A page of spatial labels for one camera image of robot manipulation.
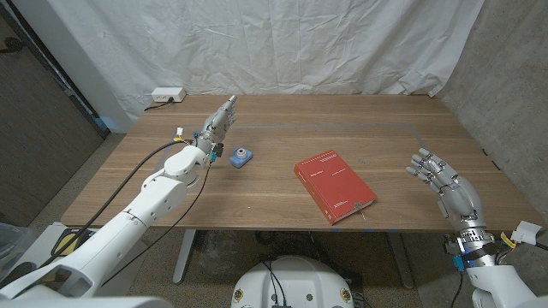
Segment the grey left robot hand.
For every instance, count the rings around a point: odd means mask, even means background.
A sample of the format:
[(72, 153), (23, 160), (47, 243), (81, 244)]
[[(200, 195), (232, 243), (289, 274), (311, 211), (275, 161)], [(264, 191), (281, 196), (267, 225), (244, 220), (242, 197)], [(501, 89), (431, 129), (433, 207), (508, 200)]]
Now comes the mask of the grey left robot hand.
[(194, 142), (194, 146), (208, 154), (214, 145), (222, 143), (226, 133), (235, 122), (235, 103), (237, 96), (232, 95), (217, 111), (209, 115)]

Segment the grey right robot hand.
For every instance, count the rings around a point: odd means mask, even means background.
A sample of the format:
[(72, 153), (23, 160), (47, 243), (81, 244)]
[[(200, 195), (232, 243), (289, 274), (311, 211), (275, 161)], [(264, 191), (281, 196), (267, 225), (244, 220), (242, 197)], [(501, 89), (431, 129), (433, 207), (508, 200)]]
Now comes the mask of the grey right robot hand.
[(438, 207), (456, 232), (461, 254), (483, 249), (484, 245), (494, 242), (494, 236), (487, 232), (480, 196), (469, 180), (425, 148), (413, 154), (411, 163), (412, 167), (406, 167), (406, 171), (438, 195)]

